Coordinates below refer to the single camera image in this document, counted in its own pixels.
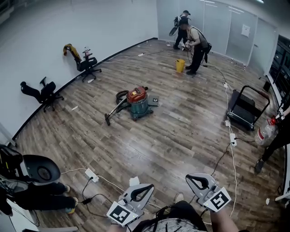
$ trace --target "black cart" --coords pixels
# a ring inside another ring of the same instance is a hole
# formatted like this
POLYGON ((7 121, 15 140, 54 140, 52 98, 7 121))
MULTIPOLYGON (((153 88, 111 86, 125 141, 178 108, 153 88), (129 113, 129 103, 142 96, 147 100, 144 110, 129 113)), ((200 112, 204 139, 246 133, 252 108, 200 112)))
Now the black cart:
POLYGON ((237 90, 234 90, 232 92, 232 98, 228 104, 227 116, 247 128, 248 130, 253 131, 255 129, 255 122, 262 115, 262 113, 265 111, 269 104, 270 99, 265 93, 256 90, 251 86, 245 85, 242 88, 241 92, 238 92, 237 90), (255 107, 255 102, 253 99, 250 99, 242 94, 245 88, 252 89, 253 91, 257 92, 262 97, 268 100, 267 105, 262 111, 255 107))

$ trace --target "sneaker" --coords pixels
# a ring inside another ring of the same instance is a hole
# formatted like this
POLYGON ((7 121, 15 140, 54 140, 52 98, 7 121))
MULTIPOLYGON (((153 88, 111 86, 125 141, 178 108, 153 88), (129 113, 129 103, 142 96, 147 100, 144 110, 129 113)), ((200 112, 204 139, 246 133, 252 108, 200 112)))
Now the sneaker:
POLYGON ((65 212, 66 212, 67 214, 72 214, 72 213, 74 213, 74 211, 75 211, 75 209, 76 209, 76 206, 78 205, 78 199, 77 199, 77 198, 73 198, 73 199, 74 199, 74 201, 75 201, 74 208, 66 208, 66 209, 65 209, 65 212))
POLYGON ((177 203, 179 201, 184 201, 184 195, 182 192, 176 194, 173 202, 177 203))
POLYGON ((196 72, 194 72, 194 71, 192 71, 192 70, 189 70, 189 71, 186 72, 186 74, 187 74, 187 75, 195 75, 196 72))
POLYGON ((262 159, 259 159, 255 165, 255 172, 259 174, 262 171, 263 166, 264 166, 264 161, 262 159))
POLYGON ((65 185, 65 188, 66 188, 65 190, 66 193, 69 193, 69 191, 71 191, 71 188, 68 185, 65 185))

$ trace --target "black cap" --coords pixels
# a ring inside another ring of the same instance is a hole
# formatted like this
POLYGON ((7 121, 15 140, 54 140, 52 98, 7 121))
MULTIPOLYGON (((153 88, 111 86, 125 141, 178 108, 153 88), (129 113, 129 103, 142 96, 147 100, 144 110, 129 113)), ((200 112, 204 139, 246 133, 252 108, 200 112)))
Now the black cap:
POLYGON ((183 24, 189 24, 189 20, 186 17, 182 17, 181 20, 179 21, 179 26, 183 24))
POLYGON ((185 10, 183 13, 187 13, 188 15, 191 15, 188 10, 185 10))

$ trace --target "yellow bucket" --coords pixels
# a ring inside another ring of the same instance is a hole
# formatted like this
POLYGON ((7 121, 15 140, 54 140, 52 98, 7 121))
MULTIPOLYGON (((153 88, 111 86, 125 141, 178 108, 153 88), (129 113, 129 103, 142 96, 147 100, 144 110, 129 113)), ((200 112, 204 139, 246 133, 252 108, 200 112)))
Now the yellow bucket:
POLYGON ((185 60, 177 59, 176 60, 176 71, 182 73, 185 66, 185 60))

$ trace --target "office chair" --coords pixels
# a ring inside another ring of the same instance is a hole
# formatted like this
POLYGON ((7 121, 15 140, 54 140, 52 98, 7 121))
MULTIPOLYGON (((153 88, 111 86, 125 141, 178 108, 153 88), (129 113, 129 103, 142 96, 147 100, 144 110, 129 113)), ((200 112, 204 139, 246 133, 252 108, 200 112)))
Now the office chair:
POLYGON ((76 56, 75 53, 73 53, 71 51, 70 47, 66 47, 66 49, 69 50, 71 52, 72 56, 74 57, 74 60, 77 63, 77 70, 80 72, 85 70, 84 78, 82 79, 82 82, 85 81, 85 79, 88 75, 92 75, 94 77, 94 79, 96 79, 97 77, 93 73, 94 72, 100 72, 100 73, 102 72, 101 69, 94 69, 94 66, 98 63, 98 61, 95 57, 89 58, 89 56, 91 56, 92 53, 87 54, 86 52, 90 51, 90 50, 83 52, 86 55, 84 56, 85 60, 82 62, 82 60, 78 56, 76 56))
POLYGON ((29 87, 26 82, 21 82, 20 86, 21 86, 21 91, 22 93, 29 95, 29 96, 33 96, 36 98, 36 100, 40 103, 40 104, 45 104, 45 107, 43 109, 44 112, 46 112, 46 108, 49 107, 50 105, 53 108, 53 111, 55 111, 54 108, 54 101, 56 99, 61 98, 62 100, 64 100, 64 98, 62 96, 55 95, 54 90, 56 88, 54 82, 50 82, 49 84, 45 84, 45 78, 43 78, 40 82, 40 84, 43 84, 43 88, 41 90, 41 92, 39 92, 37 89, 34 89, 32 87, 29 87))

